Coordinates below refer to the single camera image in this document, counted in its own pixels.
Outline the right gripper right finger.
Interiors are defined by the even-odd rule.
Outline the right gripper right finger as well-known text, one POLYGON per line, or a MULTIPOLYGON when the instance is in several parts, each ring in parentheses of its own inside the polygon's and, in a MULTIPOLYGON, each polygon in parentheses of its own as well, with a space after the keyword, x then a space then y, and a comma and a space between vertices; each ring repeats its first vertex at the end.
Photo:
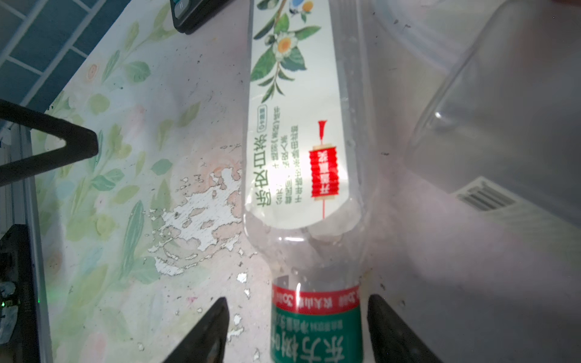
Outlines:
POLYGON ((369 297, 367 322, 376 362, 442 363, 378 294, 369 297))

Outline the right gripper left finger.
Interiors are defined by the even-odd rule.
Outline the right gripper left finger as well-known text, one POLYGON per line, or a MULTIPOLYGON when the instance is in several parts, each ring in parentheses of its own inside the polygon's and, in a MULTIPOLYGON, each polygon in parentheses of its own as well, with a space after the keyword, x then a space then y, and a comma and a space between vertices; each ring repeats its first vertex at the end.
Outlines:
POLYGON ((224 362, 228 325, 228 303, 225 297, 221 297, 208 309, 164 362, 224 362))

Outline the white tea bottle green label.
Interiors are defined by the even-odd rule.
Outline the white tea bottle green label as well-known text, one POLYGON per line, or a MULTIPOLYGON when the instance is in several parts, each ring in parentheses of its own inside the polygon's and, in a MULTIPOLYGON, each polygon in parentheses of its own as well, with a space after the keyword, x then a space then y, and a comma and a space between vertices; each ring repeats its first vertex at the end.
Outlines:
POLYGON ((361 362, 375 198, 358 1, 253 1, 242 200, 269 266, 273 362, 361 362))

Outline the clear frosted bottle white cap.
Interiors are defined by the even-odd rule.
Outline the clear frosted bottle white cap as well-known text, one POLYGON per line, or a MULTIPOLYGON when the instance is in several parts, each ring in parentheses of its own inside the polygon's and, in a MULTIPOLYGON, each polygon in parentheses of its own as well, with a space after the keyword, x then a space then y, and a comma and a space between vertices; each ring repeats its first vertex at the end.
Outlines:
POLYGON ((406 161, 440 189, 485 178, 580 223, 580 3, 376 1, 383 26, 447 77, 406 161))

